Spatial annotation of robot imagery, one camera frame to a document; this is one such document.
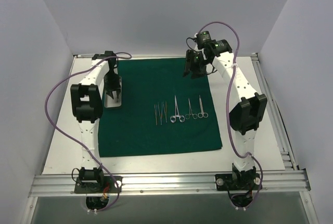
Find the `green surgical cloth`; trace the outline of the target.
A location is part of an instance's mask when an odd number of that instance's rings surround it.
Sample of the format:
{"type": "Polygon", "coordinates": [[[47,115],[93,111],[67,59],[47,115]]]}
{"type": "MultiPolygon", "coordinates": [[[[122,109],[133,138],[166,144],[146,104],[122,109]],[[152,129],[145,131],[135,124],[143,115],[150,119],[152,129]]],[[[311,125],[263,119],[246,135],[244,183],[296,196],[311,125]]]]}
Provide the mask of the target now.
{"type": "Polygon", "coordinates": [[[105,109],[99,122],[98,144],[101,157],[180,154],[214,151],[222,148],[212,94],[207,77],[183,77],[182,58],[123,60],[118,72],[122,78],[122,105],[105,109]],[[174,96],[181,115],[200,112],[199,95],[208,118],[172,123],[174,96]],[[167,102],[168,122],[155,122],[154,104],[167,102]]]}

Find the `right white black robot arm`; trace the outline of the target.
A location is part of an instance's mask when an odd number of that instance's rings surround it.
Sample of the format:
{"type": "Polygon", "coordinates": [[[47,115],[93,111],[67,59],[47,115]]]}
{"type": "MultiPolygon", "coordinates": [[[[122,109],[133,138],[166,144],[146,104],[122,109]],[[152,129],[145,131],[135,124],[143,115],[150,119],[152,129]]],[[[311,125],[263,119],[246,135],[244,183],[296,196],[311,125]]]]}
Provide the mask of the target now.
{"type": "Polygon", "coordinates": [[[253,158],[254,139],[263,119],[267,97],[259,94],[239,68],[233,50],[226,40],[211,39],[208,31],[196,33],[192,38],[196,47],[186,52],[184,76],[201,78],[208,75],[211,64],[228,88],[226,92],[226,125],[231,147],[235,153],[232,163],[231,183],[243,189],[250,180],[260,179],[253,158]]]}

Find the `silver curved hemostat forceps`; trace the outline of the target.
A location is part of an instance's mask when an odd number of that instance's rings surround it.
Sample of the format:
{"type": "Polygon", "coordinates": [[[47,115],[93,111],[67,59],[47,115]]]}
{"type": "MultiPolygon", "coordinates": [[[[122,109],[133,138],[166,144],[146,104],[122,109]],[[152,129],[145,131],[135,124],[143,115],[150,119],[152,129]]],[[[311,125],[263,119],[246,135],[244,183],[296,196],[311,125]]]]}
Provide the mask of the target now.
{"type": "Polygon", "coordinates": [[[178,109],[177,98],[176,95],[174,96],[174,106],[175,106],[175,113],[174,115],[181,115],[178,109]]]}

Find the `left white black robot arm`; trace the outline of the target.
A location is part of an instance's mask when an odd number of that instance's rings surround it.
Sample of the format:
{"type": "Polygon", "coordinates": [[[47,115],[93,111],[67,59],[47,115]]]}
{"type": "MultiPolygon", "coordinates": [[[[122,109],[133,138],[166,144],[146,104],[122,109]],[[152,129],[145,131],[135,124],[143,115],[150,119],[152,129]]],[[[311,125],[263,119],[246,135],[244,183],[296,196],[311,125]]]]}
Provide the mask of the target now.
{"type": "Polygon", "coordinates": [[[78,83],[71,85],[71,106],[81,132],[82,165],[78,182],[92,192],[105,186],[104,172],[98,149],[98,127],[103,111],[122,104],[122,78],[118,59],[113,51],[95,54],[92,70],[78,83]]]}

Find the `silver tweezers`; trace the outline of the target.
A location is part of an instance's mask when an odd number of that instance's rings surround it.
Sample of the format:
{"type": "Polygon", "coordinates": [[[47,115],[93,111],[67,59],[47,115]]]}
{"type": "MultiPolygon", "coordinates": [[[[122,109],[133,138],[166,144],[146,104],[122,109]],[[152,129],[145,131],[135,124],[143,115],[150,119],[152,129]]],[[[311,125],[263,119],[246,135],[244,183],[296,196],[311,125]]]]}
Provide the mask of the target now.
{"type": "Polygon", "coordinates": [[[156,104],[154,104],[154,112],[155,112],[155,122],[156,122],[156,125],[158,125],[158,112],[157,112],[156,104]]]}
{"type": "Polygon", "coordinates": [[[163,106],[163,111],[164,111],[164,117],[165,117],[165,122],[168,122],[168,115],[167,115],[167,102],[162,103],[163,106]]]}
{"type": "Polygon", "coordinates": [[[160,103],[158,103],[158,115],[159,115],[159,120],[160,120],[160,125],[162,125],[163,121],[163,107],[160,103]]]}

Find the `silver surgical scissors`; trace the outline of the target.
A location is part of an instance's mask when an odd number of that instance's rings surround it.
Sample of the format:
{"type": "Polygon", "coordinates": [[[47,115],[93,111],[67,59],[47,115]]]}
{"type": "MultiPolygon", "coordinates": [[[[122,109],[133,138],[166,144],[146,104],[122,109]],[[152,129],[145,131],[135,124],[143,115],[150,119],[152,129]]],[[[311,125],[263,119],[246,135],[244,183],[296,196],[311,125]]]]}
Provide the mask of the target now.
{"type": "Polygon", "coordinates": [[[204,111],[203,103],[202,103],[202,99],[201,99],[200,95],[199,95],[199,106],[200,106],[200,112],[197,114],[198,118],[208,118],[209,114],[204,111]]]}

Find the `silver metal instrument tray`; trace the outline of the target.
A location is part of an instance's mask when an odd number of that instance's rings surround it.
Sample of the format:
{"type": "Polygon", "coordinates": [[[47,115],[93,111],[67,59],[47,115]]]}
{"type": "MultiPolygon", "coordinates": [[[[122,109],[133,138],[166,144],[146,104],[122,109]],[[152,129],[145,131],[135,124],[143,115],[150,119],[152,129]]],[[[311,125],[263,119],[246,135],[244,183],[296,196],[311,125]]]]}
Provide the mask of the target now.
{"type": "Polygon", "coordinates": [[[106,108],[118,108],[122,105],[122,78],[121,77],[120,77],[120,85],[121,85],[121,103],[116,103],[115,100],[112,100],[111,98],[109,98],[104,91],[104,105],[106,108]]]}

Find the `silver straight hemostat forceps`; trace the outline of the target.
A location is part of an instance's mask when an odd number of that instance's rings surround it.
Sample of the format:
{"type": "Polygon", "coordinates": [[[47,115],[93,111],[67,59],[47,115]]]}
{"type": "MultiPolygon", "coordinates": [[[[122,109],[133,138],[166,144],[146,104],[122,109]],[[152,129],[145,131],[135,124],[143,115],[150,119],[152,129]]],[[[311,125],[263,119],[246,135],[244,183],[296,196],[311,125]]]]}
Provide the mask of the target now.
{"type": "Polygon", "coordinates": [[[185,119],[189,120],[190,118],[192,119],[197,119],[198,116],[197,114],[193,113],[192,107],[191,107],[191,102],[190,99],[188,98],[188,107],[189,107],[189,112],[185,115],[185,119]]]}

